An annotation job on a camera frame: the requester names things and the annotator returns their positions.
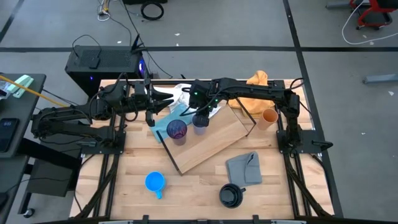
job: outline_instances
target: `purple glass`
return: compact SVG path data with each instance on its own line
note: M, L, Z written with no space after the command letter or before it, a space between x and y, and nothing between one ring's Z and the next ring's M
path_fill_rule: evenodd
M166 128L167 134L173 139L174 144L182 146L187 141L187 125L182 120L171 121Z
M202 135L206 132L206 127L197 124L196 115L192 117L192 124L193 124L193 132L197 135Z

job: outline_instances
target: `gray floor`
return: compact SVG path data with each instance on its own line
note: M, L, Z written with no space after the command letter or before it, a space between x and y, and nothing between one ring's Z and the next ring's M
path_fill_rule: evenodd
M0 27L16 3L0 1ZM328 11L326 0L289 3L302 47L349 47L341 38L349 10ZM25 0L0 47L70 47L83 34L92 35L101 45L128 45L124 28L113 21L97 21L97 5L95 0ZM164 7L161 21L141 22L132 17L147 46L293 46L280 0L169 0ZM139 10L139 6L129 8ZM112 1L110 10L113 18L132 28L119 2ZM392 16L398 21L397 12ZM397 32L398 22L379 32L354 27L353 20L345 30L346 37L360 42ZM397 38L360 47L397 47ZM78 44L95 43L81 39ZM152 56L175 77L247 78L260 69L271 78L301 76L295 52L153 52ZM335 144L330 156L345 217L398 221L398 87L361 83L366 75L398 72L398 53L305 52L304 57L326 140ZM64 72L67 58L68 53L0 53L0 70L45 73L46 89L84 103L87 96ZM150 68L166 77L153 63ZM52 105L40 99L37 106ZM66 198L34 195L30 207L37 213L30 219L16 215L23 191L24 185L8 223L68 217L71 194Z

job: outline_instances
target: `yellow towel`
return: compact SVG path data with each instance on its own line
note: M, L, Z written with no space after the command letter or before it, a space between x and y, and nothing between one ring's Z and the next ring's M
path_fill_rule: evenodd
M255 85L268 85L268 75L266 72L258 70L255 72L253 77L248 79L246 84L255 84ZM248 110L250 114L259 114L262 113L265 109L273 107L275 104L271 100L258 100L258 99L250 99L250 98L242 98L239 97L243 106ZM228 102L229 106L232 108L241 108L239 103L236 100L230 100Z

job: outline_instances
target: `chair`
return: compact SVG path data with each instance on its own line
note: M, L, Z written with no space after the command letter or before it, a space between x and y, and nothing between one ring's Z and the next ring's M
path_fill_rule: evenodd
M379 29L380 27L391 24L392 19L389 13L398 9L398 1L396 0L368 0L368 1L369 4L361 6L358 9L360 17L358 19L357 29L360 29L362 27L373 27L375 29ZM350 0L349 4L354 9L359 5L358 0Z

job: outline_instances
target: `gray towel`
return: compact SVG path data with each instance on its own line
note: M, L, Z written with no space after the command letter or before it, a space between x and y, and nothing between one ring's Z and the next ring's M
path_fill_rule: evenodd
M261 184L259 155L250 152L226 161L229 182L240 187Z

